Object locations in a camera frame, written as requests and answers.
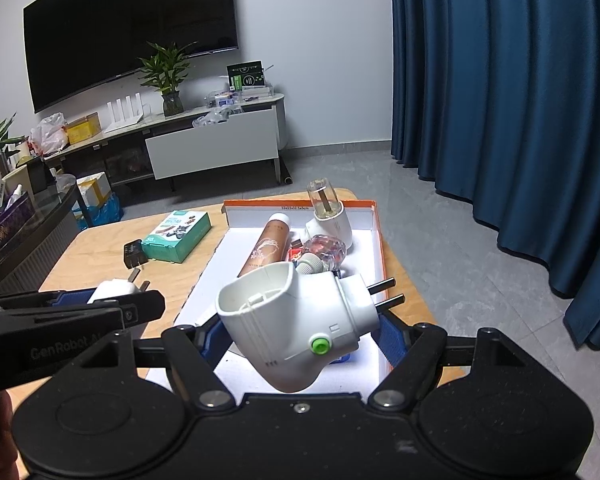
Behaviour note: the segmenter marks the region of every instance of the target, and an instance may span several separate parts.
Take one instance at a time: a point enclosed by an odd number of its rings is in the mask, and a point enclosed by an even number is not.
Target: tv cabinet
[[[152,115],[120,130],[99,133],[45,157],[46,163],[76,177],[105,171],[112,186],[146,178],[172,178],[256,160],[272,160],[276,181],[285,180],[279,150],[287,143],[284,96],[274,94],[240,104],[244,113],[224,123],[192,128],[199,107],[165,118]]]

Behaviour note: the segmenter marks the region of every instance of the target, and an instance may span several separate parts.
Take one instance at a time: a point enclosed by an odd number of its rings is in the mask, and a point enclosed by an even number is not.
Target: teal and white box
[[[142,240],[142,250],[152,260],[181,264],[209,229],[206,211],[174,211]]]

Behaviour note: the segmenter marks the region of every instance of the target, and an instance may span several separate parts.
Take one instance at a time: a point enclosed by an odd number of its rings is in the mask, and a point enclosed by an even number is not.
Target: mosquito repellent heater
[[[353,244],[351,225],[333,186],[326,178],[319,178],[312,180],[306,190],[314,206],[314,217],[306,224],[306,237],[302,242],[314,235],[329,235],[342,240],[349,249]]]
[[[371,296],[395,284],[366,287],[359,274],[299,274],[291,262],[269,264],[225,285],[216,310],[234,342],[275,389],[304,390],[332,361],[358,349],[379,326],[378,311],[404,296],[374,304]]]

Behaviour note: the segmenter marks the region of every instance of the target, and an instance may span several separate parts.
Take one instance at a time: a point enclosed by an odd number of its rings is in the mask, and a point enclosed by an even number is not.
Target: white wall
[[[0,119],[18,112],[12,136],[56,111],[72,120],[97,110],[106,126],[106,102],[140,91],[136,76],[34,114],[22,31],[22,9],[33,1],[0,0]],[[226,75],[228,64],[261,59],[265,67],[274,65],[267,79],[286,95],[289,146],[391,137],[391,0],[235,0],[235,6],[240,50],[192,60],[180,91],[186,107],[222,88],[218,76]],[[70,68],[58,67],[58,76],[63,70]],[[159,94],[143,88],[142,97],[153,112],[161,110]]]

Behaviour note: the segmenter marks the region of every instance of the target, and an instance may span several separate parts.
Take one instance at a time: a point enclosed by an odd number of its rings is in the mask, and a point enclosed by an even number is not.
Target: brown bottle
[[[244,267],[238,274],[238,278],[259,267],[285,259],[290,224],[291,220],[284,213],[275,213],[270,216]]]

